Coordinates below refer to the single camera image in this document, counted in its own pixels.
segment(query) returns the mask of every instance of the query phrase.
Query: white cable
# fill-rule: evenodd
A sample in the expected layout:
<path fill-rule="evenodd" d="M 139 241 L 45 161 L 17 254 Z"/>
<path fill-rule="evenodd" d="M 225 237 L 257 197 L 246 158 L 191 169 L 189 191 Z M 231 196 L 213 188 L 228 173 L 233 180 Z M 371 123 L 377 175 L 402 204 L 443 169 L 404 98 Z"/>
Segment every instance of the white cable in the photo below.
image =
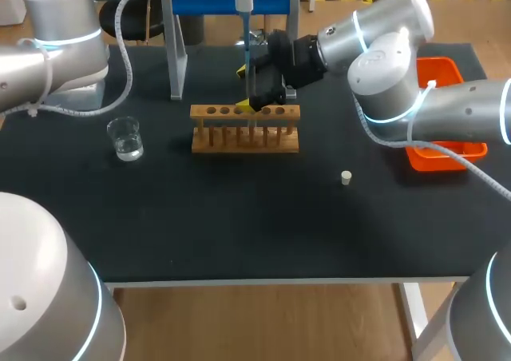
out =
<path fill-rule="evenodd" d="M 122 38 L 122 28 L 121 28 L 121 15 L 126 7 L 126 4 L 129 2 L 129 0 L 121 0 L 119 2 L 119 5 L 117 6 L 116 12 L 115 12 L 115 18 L 114 18 L 114 26 L 115 26 L 115 36 L 117 39 L 117 44 L 119 45 L 119 50 L 121 51 L 122 61 L 125 63 L 126 68 L 126 86 L 124 91 L 122 91 L 121 95 L 111 104 L 107 105 L 106 107 L 103 107 L 101 109 L 97 109 L 95 111 L 74 111 L 72 109 L 66 109 L 55 105 L 41 105 L 40 102 L 44 101 L 46 96 L 48 95 L 48 91 L 43 92 L 41 99 L 39 100 L 38 109 L 42 109 L 45 111 L 55 112 L 55 113 L 61 113 L 64 115 L 69 116 L 75 116 L 75 117 L 91 117 L 91 116 L 97 116 L 102 115 L 103 113 L 107 113 L 108 111 L 111 111 L 112 109 L 116 108 L 119 104 L 121 104 L 129 95 L 129 91 L 131 91 L 132 85 L 133 85 L 133 70 L 131 66 L 131 62 L 129 61 L 129 55 L 128 51 L 126 50 L 125 41 Z M 44 48 L 44 46 L 39 43 L 37 40 L 29 39 L 33 44 L 39 47 L 39 49 L 42 51 L 43 55 L 45 56 L 45 62 L 49 62 L 48 52 Z M 46 63 L 46 86 L 51 87 L 51 83 L 53 80 L 53 71 L 51 69 L 51 64 Z M 20 105 L 19 107 L 14 107 L 12 109 L 8 109 L 7 111 L 4 111 L 0 113 L 0 117 L 7 116 L 14 112 L 24 111 L 28 109 L 32 109 L 34 105 L 28 104 L 28 105 Z"/>
<path fill-rule="evenodd" d="M 413 112 L 411 114 L 410 121 L 408 121 L 408 128 L 406 130 L 406 141 L 408 141 L 409 143 L 412 141 L 412 133 L 414 131 L 414 122 L 415 122 L 415 118 L 417 117 L 418 111 L 421 109 L 422 105 L 424 104 L 424 100 L 426 99 L 426 96 L 428 96 L 428 93 L 436 86 L 437 86 L 436 80 L 428 81 L 427 88 L 424 90 L 424 92 L 422 92 L 419 95 L 420 98 L 418 99 L 417 108 L 415 109 L 415 112 Z"/>
<path fill-rule="evenodd" d="M 505 197 L 506 199 L 511 201 L 511 192 L 507 188 L 500 185 L 491 176 L 487 175 L 485 172 L 483 172 L 477 166 L 472 164 L 470 161 L 466 160 L 464 157 L 461 157 L 457 153 L 454 153 L 450 149 L 442 147 L 441 145 L 430 143 L 428 141 L 384 141 L 384 140 L 376 137 L 369 129 L 369 125 L 367 124 L 366 118 L 364 117 L 364 112 L 362 111 L 362 107 L 360 107 L 360 104 L 358 103 L 357 98 L 355 96 L 353 96 L 353 98 L 355 100 L 355 106 L 357 107 L 358 118 L 360 119 L 360 122 L 362 123 L 362 127 L 366 131 L 367 136 L 369 136 L 369 138 L 372 141 L 374 141 L 375 143 L 380 144 L 380 145 L 385 145 L 386 147 L 391 147 L 391 148 L 404 148 L 404 147 L 412 146 L 412 147 L 418 147 L 418 148 L 429 148 L 429 149 L 434 149 L 436 151 L 439 151 L 439 152 L 443 153 L 444 155 L 447 155 L 447 156 L 453 158 L 455 161 L 457 161 L 461 165 L 464 165 L 467 169 L 469 169 L 474 174 L 479 176 L 491 188 L 493 188 L 495 191 L 497 191 L 503 197 Z"/>

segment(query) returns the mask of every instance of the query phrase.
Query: wooden floor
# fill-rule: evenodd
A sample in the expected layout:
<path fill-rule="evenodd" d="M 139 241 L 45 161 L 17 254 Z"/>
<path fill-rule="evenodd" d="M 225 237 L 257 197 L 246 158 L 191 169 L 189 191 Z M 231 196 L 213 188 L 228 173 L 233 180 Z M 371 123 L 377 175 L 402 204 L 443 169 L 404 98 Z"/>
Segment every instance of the wooden floor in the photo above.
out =
<path fill-rule="evenodd" d="M 361 2 L 319 2 L 303 11 L 300 33 L 314 34 Z M 511 2 L 430 2 L 436 42 L 470 42 L 489 77 L 511 76 Z M 262 19 L 253 17 L 254 28 Z M 273 17 L 270 27 L 283 28 Z M 206 43 L 231 45 L 237 17 L 206 19 Z M 0 27 L 0 42 L 30 36 L 30 23 Z M 152 44 L 161 44 L 156 38 Z M 432 316 L 449 284 L 421 286 Z M 132 289 L 119 301 L 128 333 L 127 361 L 410 359 L 391 285 Z M 449 360 L 448 351 L 438 360 Z"/>

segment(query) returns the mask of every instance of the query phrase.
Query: wooden test tube rack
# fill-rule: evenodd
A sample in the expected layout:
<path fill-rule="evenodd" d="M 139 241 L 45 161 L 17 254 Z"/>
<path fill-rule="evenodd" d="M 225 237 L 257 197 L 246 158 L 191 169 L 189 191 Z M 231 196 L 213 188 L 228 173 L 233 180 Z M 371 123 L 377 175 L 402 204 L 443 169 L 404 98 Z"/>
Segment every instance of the wooden test tube rack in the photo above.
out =
<path fill-rule="evenodd" d="M 297 153 L 299 105 L 267 105 L 245 113 L 235 105 L 192 105 L 194 153 Z M 286 121 L 286 127 L 204 126 L 204 121 Z"/>

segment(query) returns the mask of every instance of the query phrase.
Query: cable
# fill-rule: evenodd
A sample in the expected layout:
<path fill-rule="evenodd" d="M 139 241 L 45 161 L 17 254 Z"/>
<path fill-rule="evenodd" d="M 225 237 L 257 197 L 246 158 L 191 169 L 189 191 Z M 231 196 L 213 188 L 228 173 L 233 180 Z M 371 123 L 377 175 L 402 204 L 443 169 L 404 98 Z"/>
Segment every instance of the cable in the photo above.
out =
<path fill-rule="evenodd" d="M 94 111 L 74 111 L 72 109 L 66 109 L 62 108 L 56 105 L 42 105 L 41 102 L 44 101 L 48 93 L 50 92 L 51 83 L 53 80 L 53 70 L 51 67 L 51 62 L 49 60 L 48 51 L 46 48 L 39 43 L 36 40 L 33 39 L 22 39 L 21 42 L 26 42 L 26 40 L 30 40 L 33 44 L 35 44 L 42 52 L 43 56 L 45 57 L 45 65 L 46 65 L 46 86 L 43 94 L 41 95 L 40 99 L 35 104 L 25 104 L 20 105 L 18 107 L 14 107 L 12 109 L 8 109 L 7 111 L 4 111 L 0 113 L 0 117 L 7 116 L 11 113 L 20 112 L 28 110 L 30 112 L 31 109 L 42 109 L 45 111 L 60 113 L 68 116 L 75 116 L 75 117 L 92 117 L 92 116 L 98 116 L 102 115 L 103 113 L 107 113 L 108 111 L 111 111 L 112 109 L 116 108 L 119 104 L 121 104 L 129 95 L 129 92 L 131 91 L 132 85 L 133 85 L 133 69 L 131 66 L 131 62 L 129 61 L 129 55 L 128 51 L 126 50 L 125 41 L 122 38 L 122 28 L 121 28 L 121 15 L 126 7 L 126 4 L 130 0 L 121 0 L 119 2 L 119 5 L 117 6 L 116 12 L 115 12 L 115 18 L 114 18 L 114 26 L 115 26 L 115 36 L 117 39 L 117 44 L 119 45 L 119 50 L 121 51 L 122 61 L 125 63 L 126 68 L 126 86 L 124 90 L 122 91 L 121 95 L 111 104 L 107 105 L 106 107 L 94 110 Z"/>
<path fill-rule="evenodd" d="M 497 191 L 500 195 L 505 197 L 506 199 L 511 201 L 511 192 L 499 184 L 496 180 L 494 180 L 491 176 L 487 175 L 477 166 L 472 164 L 470 161 L 466 160 L 464 157 L 461 157 L 457 153 L 454 153 L 450 149 L 442 147 L 441 145 L 437 145 L 435 143 L 430 143 L 428 141 L 384 141 L 378 137 L 376 137 L 369 129 L 369 125 L 367 124 L 366 118 L 364 116 L 364 112 L 362 111 L 362 107 L 357 101 L 357 98 L 353 96 L 355 100 L 355 106 L 357 107 L 357 114 L 360 122 L 362 123 L 362 127 L 367 133 L 367 136 L 374 141 L 376 144 L 384 145 L 386 147 L 391 148 L 405 148 L 405 147 L 418 147 L 418 148 L 429 148 L 434 149 L 453 158 L 455 161 L 464 165 L 467 169 L 472 171 L 475 175 L 479 176 L 486 184 L 488 184 L 491 188 Z"/>

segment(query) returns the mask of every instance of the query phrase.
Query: orange tray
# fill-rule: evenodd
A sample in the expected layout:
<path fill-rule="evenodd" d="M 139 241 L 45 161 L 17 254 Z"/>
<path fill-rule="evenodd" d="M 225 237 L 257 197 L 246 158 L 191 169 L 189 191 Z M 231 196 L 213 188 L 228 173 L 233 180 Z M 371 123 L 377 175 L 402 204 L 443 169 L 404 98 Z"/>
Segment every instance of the orange tray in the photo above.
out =
<path fill-rule="evenodd" d="M 428 81 L 436 80 L 437 87 L 459 84 L 463 82 L 456 63 L 449 58 L 418 58 L 417 59 L 418 84 L 426 88 Z M 482 159 L 488 152 L 485 143 L 465 143 L 462 141 L 435 141 L 454 151 L 466 160 L 474 163 Z M 412 167 L 419 172 L 433 171 L 462 171 L 466 167 L 454 159 L 433 149 L 420 149 L 406 147 L 406 153 Z"/>

